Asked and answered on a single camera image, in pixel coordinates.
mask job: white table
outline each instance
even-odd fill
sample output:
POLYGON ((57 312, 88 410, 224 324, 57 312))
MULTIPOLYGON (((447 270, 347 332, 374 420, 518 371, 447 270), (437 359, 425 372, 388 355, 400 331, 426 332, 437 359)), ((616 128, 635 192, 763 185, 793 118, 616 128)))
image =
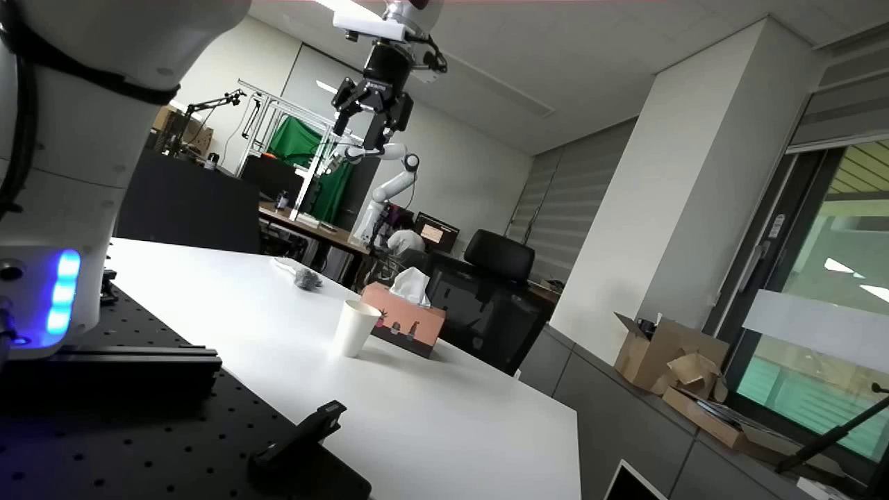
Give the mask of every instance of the white table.
POLYGON ((348 410, 324 445, 379 500, 579 499, 577 415, 446 342, 424 359, 371 337, 331 356, 344 299, 292 284, 271 257, 114 239, 115 283, 293 422, 348 410))

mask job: tissue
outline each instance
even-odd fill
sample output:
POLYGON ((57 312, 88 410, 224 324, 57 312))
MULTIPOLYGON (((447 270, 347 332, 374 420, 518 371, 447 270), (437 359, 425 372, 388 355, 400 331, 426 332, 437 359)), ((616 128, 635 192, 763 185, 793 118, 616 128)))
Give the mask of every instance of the tissue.
POLYGON ((429 298, 426 296, 426 284, 429 276, 426 276, 417 268, 410 268, 398 273, 395 282, 389 292, 395 294, 410 303, 421 307, 429 307, 429 298))

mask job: white shirt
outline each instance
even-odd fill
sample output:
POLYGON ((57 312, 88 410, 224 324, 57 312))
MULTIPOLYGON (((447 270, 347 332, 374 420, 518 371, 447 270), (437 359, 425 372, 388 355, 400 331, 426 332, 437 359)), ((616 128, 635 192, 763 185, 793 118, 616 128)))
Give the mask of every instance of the white shirt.
POLYGON ((423 243, 423 238, 420 238, 420 235, 412 230, 395 231, 395 233, 389 237, 386 245, 395 256, 401 255, 404 250, 409 248, 421 252, 426 249, 426 244, 423 243))

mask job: paper cup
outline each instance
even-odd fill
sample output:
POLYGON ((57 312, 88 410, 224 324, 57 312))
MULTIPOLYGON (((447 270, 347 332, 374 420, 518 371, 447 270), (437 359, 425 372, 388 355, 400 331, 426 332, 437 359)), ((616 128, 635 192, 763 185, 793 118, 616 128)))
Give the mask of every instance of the paper cup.
POLYGON ((364 302, 345 301, 333 336, 332 352, 349 358, 357 356, 381 314, 364 302))

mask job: black office chair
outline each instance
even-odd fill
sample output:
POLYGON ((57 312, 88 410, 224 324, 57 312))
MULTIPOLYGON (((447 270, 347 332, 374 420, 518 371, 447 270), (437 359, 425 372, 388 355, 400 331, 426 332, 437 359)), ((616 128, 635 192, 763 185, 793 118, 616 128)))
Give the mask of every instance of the black office chair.
POLYGON ((446 311, 440 338, 500 371, 513 375, 555 305, 528 288, 534 251, 479 230, 463 255, 429 256, 429 302, 446 311))
POLYGON ((115 236, 257 254, 259 201, 236 177, 144 149, 115 236))

